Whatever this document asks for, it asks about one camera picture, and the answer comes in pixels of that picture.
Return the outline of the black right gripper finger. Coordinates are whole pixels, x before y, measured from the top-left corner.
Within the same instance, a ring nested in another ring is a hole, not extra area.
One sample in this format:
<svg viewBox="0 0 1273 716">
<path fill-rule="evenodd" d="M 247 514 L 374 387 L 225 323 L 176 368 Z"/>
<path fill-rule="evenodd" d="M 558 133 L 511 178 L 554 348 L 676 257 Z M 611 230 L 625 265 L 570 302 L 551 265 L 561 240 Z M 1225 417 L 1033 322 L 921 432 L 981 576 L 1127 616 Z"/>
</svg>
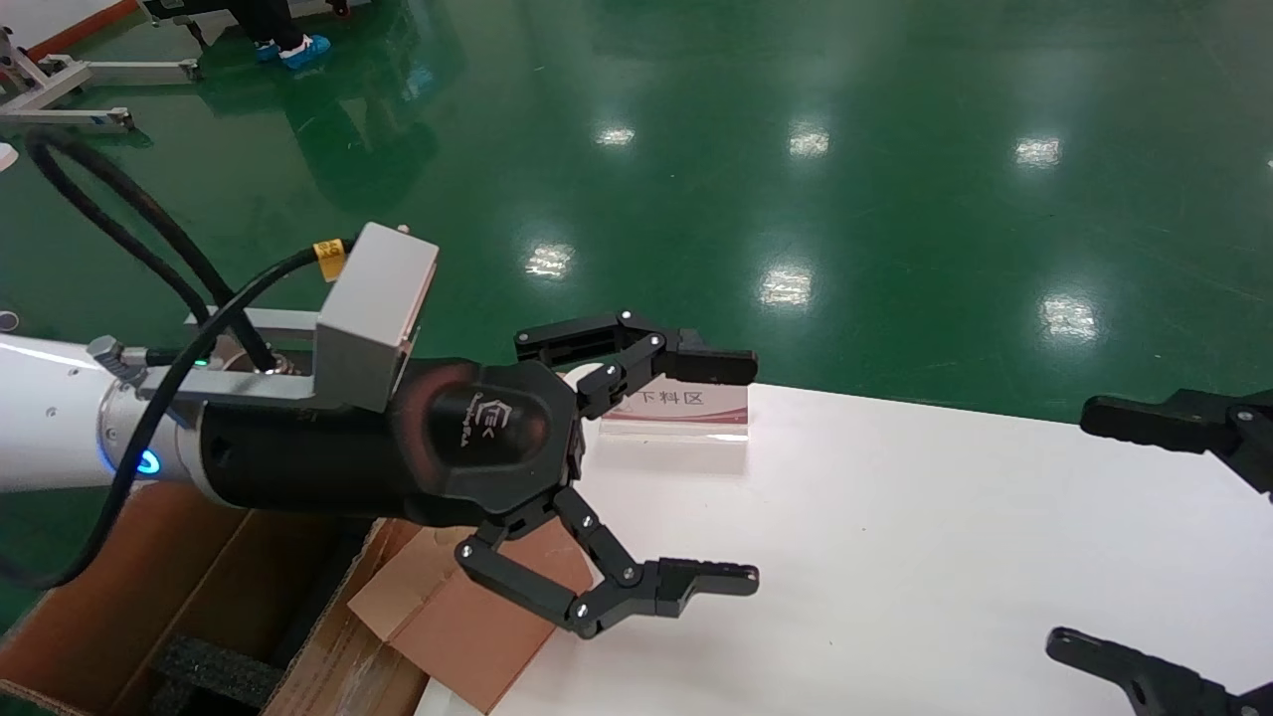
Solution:
<svg viewBox="0 0 1273 716">
<path fill-rule="evenodd" d="M 1164 403 L 1092 396 L 1085 403 L 1085 434 L 1165 451 L 1214 454 L 1269 498 L 1272 496 L 1272 391 L 1227 396 L 1178 390 Z"/>
<path fill-rule="evenodd" d="M 1051 629 L 1045 652 L 1057 662 L 1118 687 L 1137 715 L 1272 713 L 1270 683 L 1235 694 L 1199 671 L 1080 629 Z"/>
</svg>

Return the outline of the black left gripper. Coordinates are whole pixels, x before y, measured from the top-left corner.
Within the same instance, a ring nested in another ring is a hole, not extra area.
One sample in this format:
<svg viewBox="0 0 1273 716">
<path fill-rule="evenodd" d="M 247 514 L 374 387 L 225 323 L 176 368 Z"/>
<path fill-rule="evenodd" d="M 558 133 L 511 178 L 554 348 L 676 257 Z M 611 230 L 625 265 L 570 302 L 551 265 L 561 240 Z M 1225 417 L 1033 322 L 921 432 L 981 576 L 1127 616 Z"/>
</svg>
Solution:
<svg viewBox="0 0 1273 716">
<path fill-rule="evenodd" d="M 463 575 L 584 640 L 631 617 L 677 620 L 699 594 L 757 592 L 752 564 L 636 562 L 566 485 L 586 452 L 579 417 L 749 419 L 754 352 L 619 311 L 522 329 L 516 354 L 526 362 L 410 361 L 384 412 L 209 404 L 199 431 L 206 493 L 247 510 L 432 527 L 491 519 L 454 549 Z M 593 366 L 575 394 L 552 371 L 569 364 Z M 552 520 L 600 584 L 578 592 L 496 550 Z"/>
</svg>

